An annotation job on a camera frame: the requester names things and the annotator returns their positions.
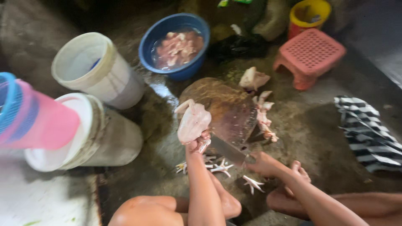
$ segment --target pink plastic stool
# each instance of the pink plastic stool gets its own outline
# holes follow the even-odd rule
[[[317,77],[333,68],[345,53],[345,47],[324,32],[308,29],[279,48],[273,69],[284,65],[293,73],[293,87],[306,90],[316,83]]]

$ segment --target yellow container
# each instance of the yellow container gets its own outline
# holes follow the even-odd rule
[[[310,28],[321,29],[331,13],[331,5],[325,0],[304,0],[290,10],[288,39]]]

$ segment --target black plastic bag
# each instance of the black plastic bag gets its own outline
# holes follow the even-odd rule
[[[221,63],[235,58],[263,58],[267,51],[268,42],[261,35],[232,35],[212,44],[207,55]]]

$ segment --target knife handle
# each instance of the knife handle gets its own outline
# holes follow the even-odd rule
[[[250,154],[247,154],[246,157],[244,158],[244,162],[247,164],[255,164],[257,160]]]

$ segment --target knife blade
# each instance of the knife blade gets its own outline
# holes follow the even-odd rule
[[[221,155],[225,156],[225,158],[233,162],[236,166],[243,166],[245,162],[250,164],[255,163],[255,158],[249,154],[244,154],[239,148],[223,141],[215,134],[211,134],[210,146],[215,148]]]

